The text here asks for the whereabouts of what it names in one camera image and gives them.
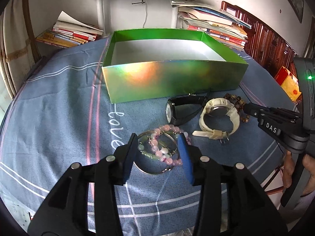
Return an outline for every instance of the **wooden cabinet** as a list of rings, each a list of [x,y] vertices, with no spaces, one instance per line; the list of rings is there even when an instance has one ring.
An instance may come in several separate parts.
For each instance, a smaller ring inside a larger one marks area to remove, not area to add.
[[[271,27],[242,8],[225,1],[222,2],[221,9],[235,12],[236,17],[252,26],[252,29],[242,27],[248,36],[244,50],[273,77],[281,66],[289,68],[297,54]]]

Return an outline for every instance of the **human hand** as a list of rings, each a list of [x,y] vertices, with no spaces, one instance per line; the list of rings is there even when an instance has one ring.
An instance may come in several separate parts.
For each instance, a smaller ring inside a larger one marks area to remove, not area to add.
[[[305,154],[303,157],[303,165],[304,167],[311,173],[311,177],[303,190],[303,195],[308,195],[315,190],[315,159]],[[283,187],[289,188],[292,183],[292,174],[294,171],[294,162],[292,159],[291,152],[287,151],[287,154],[284,158],[284,168],[283,168]]]

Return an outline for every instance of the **screw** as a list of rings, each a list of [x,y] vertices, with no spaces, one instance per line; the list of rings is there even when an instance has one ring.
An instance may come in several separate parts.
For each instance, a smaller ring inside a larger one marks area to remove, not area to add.
[[[201,156],[201,157],[200,157],[200,160],[201,160],[202,162],[208,162],[208,161],[210,161],[210,158],[209,158],[208,156]]]
[[[111,161],[116,160],[116,157],[114,155],[108,155],[108,156],[106,156],[105,159],[106,159],[106,161],[111,162]]]
[[[237,168],[237,169],[239,169],[239,170],[242,170],[243,168],[245,168],[245,166],[244,166],[244,164],[243,163],[237,163],[237,164],[235,164],[235,167]]]
[[[80,163],[78,163],[78,162],[75,162],[75,163],[72,163],[72,164],[71,164],[71,168],[72,168],[73,170],[78,169],[79,167],[80,167]]]

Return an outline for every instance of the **white rubber watch strap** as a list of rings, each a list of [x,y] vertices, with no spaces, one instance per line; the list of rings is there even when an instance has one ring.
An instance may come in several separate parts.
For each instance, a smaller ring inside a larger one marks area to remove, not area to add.
[[[231,133],[227,133],[226,131],[223,132],[220,130],[213,130],[204,123],[204,115],[209,113],[211,111],[211,108],[214,108],[216,106],[225,106],[229,108],[229,111],[227,112],[226,115],[230,117],[230,120],[233,123],[233,130]],[[199,119],[199,126],[202,131],[194,131],[193,135],[204,136],[210,139],[223,139],[233,134],[238,129],[239,123],[240,123],[239,114],[237,113],[237,109],[234,107],[234,105],[225,98],[214,98],[207,102],[206,106],[204,107],[201,113]]]

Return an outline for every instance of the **pink stripe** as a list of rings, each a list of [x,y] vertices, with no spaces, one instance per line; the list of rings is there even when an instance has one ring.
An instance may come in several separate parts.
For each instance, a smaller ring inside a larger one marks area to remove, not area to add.
[[[251,96],[252,99],[254,99],[257,104],[261,105],[261,106],[266,106],[264,103],[262,103],[262,101],[257,98],[242,82],[240,82],[240,84],[242,85],[242,87],[245,89],[245,91],[248,93],[249,96]]]
[[[7,114],[7,118],[6,118],[5,122],[4,122],[4,130],[3,130],[3,134],[2,134],[2,138],[1,138],[1,145],[0,145],[0,161],[2,161],[2,147],[3,147],[4,135],[5,135],[5,132],[7,131],[7,126],[9,124],[9,120],[10,120],[10,117],[11,117],[11,114],[12,114],[12,111],[13,111],[13,106],[14,106],[17,98],[20,96],[20,94],[25,89],[26,84],[27,84],[27,82],[25,82],[25,84],[20,88],[20,91],[18,92],[18,94],[14,98],[14,100],[12,102],[12,105],[10,106],[9,113]]]
[[[103,79],[103,74],[100,75],[100,83],[98,85],[98,92],[97,92],[96,137],[95,137],[96,162],[100,161],[100,89],[101,89],[102,79]]]
[[[109,38],[107,38],[104,49],[101,53],[99,62],[97,64],[97,68],[96,68],[96,73],[93,79],[93,83],[92,83],[92,93],[91,93],[91,101],[90,101],[90,111],[89,111],[89,121],[88,121],[88,136],[86,139],[86,162],[88,165],[91,164],[91,160],[90,160],[90,141],[91,141],[91,125],[92,125],[92,110],[93,110],[93,99],[94,99],[94,90],[95,90],[95,82],[96,82],[96,77],[97,77],[97,73],[98,73],[98,69],[100,68],[100,61],[102,60],[103,54],[107,48],[107,44],[108,44],[108,40]]]
[[[91,164],[90,161],[90,141],[91,141],[91,125],[92,125],[92,109],[93,109],[93,99],[94,99],[94,86],[95,83],[92,85],[92,94],[91,94],[91,101],[90,101],[90,111],[89,111],[89,122],[88,122],[88,138],[86,140],[86,162],[87,165]]]

